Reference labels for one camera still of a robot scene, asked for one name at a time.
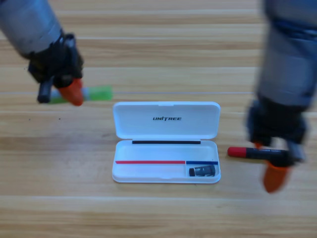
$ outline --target green marker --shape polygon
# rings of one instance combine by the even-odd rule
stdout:
[[[112,99],[111,86],[98,86],[82,88],[84,101],[110,101]],[[51,101],[49,104],[69,103],[61,94],[55,90],[51,93]]]

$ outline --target unitree logo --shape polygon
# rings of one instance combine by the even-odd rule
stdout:
[[[167,121],[167,120],[182,120],[182,118],[166,118],[166,117],[161,117],[161,118],[153,118],[153,120],[163,120],[163,121]]]

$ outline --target wooden surface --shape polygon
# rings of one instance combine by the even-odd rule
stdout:
[[[51,0],[85,59],[86,86],[112,102],[43,106],[0,35],[0,237],[316,238],[317,114],[308,162],[274,195],[263,164],[226,157],[244,127],[265,25],[257,0]],[[222,178],[215,185],[111,178],[119,101],[215,101]]]

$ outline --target white case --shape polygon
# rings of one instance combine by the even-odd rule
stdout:
[[[215,102],[120,102],[113,106],[117,143],[112,177],[117,182],[215,183],[220,106]],[[167,141],[168,144],[134,144]],[[182,144],[195,141],[197,144]],[[214,177],[190,177],[204,164],[117,164],[118,161],[214,161]]]

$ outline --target orange gripper tip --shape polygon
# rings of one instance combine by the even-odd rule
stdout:
[[[268,193],[281,190],[286,184],[291,171],[291,167],[276,167],[269,161],[266,161],[267,168],[263,177],[263,185]]]
[[[74,79],[72,84],[64,88],[58,88],[62,97],[69,101],[74,106],[81,106],[84,103],[84,96],[82,93],[83,83],[80,78]]]
[[[258,142],[255,142],[254,143],[255,147],[260,150],[262,148],[262,144],[261,143],[258,143]]]

